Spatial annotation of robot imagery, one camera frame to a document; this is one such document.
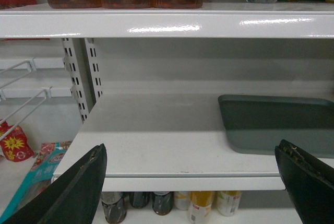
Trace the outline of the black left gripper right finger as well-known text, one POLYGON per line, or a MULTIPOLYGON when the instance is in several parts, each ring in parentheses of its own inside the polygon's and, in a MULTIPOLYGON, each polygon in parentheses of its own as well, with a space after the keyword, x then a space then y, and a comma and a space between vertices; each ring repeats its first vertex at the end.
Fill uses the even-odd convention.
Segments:
POLYGON ((302 223, 333 223, 333 167, 284 139, 275 158, 302 223))

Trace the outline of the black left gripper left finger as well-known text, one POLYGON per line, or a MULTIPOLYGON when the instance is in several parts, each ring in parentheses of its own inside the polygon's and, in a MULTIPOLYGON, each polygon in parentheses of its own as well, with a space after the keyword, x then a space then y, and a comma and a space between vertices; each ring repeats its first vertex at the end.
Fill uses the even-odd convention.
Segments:
POLYGON ((92 223, 106 165, 105 145, 93 147, 4 223, 92 223))

